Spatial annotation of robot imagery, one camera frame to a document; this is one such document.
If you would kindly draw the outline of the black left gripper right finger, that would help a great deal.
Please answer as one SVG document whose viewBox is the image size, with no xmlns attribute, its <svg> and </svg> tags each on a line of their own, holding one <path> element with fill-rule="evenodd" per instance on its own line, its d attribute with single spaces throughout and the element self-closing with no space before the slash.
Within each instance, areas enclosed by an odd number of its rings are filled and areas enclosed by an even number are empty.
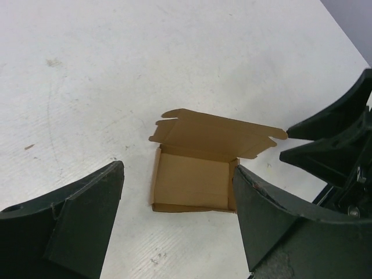
<svg viewBox="0 0 372 279">
<path fill-rule="evenodd" d="M 251 278 L 370 278 L 371 220 L 305 201 L 235 168 L 233 190 Z"/>
</svg>

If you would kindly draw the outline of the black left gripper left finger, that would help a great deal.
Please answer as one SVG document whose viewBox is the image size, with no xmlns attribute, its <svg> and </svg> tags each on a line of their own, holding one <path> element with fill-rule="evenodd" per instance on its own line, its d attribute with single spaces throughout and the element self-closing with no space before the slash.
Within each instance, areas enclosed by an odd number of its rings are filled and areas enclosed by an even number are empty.
<svg viewBox="0 0 372 279">
<path fill-rule="evenodd" d="M 99 278 L 124 184 L 117 160 L 1 211 L 1 278 Z"/>
</svg>

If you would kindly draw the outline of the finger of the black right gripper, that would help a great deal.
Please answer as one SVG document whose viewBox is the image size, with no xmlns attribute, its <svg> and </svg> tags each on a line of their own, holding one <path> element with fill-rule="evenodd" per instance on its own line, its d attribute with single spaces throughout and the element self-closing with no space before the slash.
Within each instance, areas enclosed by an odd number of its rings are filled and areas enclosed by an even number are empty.
<svg viewBox="0 0 372 279">
<path fill-rule="evenodd" d="M 280 161 L 296 166 L 327 183 L 348 183 L 362 179 L 371 183 L 371 116 L 361 117 L 355 124 L 329 138 L 280 153 Z"/>
<path fill-rule="evenodd" d="M 331 138 L 351 126 L 363 113 L 371 94 L 371 69 L 364 69 L 337 101 L 287 130 L 290 138 L 317 141 Z"/>
</svg>

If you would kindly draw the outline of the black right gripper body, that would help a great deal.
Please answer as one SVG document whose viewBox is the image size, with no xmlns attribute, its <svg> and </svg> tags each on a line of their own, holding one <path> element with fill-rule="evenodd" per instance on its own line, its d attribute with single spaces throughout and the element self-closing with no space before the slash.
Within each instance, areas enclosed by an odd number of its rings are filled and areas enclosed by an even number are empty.
<svg viewBox="0 0 372 279">
<path fill-rule="evenodd" d="M 357 124 L 363 134 L 350 147 L 356 148 L 352 168 L 342 188 L 327 184 L 319 194 L 321 207 L 356 218 L 371 217 L 371 111 Z"/>
</svg>

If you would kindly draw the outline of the brown paper box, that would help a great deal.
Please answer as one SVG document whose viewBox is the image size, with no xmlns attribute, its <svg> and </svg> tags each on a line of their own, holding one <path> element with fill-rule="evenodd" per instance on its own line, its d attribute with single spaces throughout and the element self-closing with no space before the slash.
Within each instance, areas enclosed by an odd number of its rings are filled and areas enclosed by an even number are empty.
<svg viewBox="0 0 372 279">
<path fill-rule="evenodd" d="M 237 211 L 234 170 L 285 140 L 277 127 L 188 109 L 162 114 L 149 137 L 156 142 L 150 205 L 155 212 Z"/>
</svg>

